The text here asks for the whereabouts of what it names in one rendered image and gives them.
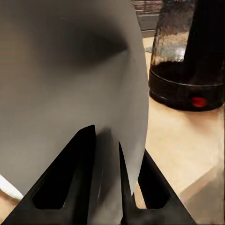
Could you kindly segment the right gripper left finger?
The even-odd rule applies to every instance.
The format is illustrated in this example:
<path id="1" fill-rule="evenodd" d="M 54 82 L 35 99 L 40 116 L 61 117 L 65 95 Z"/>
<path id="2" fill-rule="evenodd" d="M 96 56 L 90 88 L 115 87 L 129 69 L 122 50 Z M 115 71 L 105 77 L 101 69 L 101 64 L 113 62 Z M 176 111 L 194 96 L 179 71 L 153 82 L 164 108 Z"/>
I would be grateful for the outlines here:
<path id="1" fill-rule="evenodd" d="M 87 225 L 95 144 L 81 129 L 1 225 Z"/>

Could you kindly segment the paper coffee filter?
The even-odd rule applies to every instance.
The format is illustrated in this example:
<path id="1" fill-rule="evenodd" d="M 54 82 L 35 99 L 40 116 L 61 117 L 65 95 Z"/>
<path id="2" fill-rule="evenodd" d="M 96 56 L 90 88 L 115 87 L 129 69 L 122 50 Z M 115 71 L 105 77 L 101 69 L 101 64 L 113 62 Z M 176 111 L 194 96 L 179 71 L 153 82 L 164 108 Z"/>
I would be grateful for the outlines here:
<path id="1" fill-rule="evenodd" d="M 0 0 L 0 175 L 25 196 L 73 137 L 95 125 L 87 225 L 123 218 L 148 130 L 143 40 L 131 0 Z"/>

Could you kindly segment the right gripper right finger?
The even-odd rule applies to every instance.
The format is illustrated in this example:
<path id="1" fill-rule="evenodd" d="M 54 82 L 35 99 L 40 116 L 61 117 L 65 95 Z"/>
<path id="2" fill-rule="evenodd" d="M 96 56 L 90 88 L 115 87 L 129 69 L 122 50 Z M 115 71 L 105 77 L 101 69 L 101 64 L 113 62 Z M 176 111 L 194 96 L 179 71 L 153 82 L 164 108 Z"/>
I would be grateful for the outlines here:
<path id="1" fill-rule="evenodd" d="M 197 225 L 147 150 L 138 183 L 147 209 L 131 195 L 125 159 L 119 142 L 123 218 L 120 225 Z"/>

